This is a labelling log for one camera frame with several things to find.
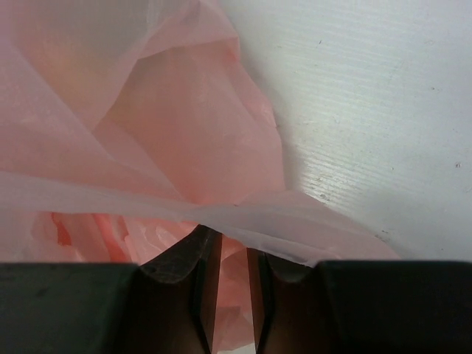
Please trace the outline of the pink plastic bag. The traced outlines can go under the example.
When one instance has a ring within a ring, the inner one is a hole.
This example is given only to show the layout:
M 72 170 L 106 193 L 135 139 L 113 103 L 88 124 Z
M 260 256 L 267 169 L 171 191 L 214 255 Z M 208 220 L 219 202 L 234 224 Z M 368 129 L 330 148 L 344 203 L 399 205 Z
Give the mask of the pink plastic bag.
M 1 3 L 1 259 L 145 263 L 223 233 L 214 348 L 253 342 L 246 250 L 389 260 L 285 185 L 270 101 L 217 1 Z

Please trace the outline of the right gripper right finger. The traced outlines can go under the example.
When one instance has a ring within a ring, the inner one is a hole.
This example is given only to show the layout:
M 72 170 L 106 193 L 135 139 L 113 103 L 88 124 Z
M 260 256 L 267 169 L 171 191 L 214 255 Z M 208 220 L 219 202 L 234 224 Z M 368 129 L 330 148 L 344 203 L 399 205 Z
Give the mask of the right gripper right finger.
M 257 353 L 331 353 L 318 270 L 247 250 Z

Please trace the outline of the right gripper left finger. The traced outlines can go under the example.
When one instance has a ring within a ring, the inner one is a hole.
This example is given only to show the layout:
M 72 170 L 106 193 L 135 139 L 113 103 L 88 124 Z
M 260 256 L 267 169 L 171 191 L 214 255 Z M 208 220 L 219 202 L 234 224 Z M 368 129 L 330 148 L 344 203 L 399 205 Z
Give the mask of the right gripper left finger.
M 206 226 L 141 266 L 131 294 L 132 353 L 210 353 L 221 234 Z

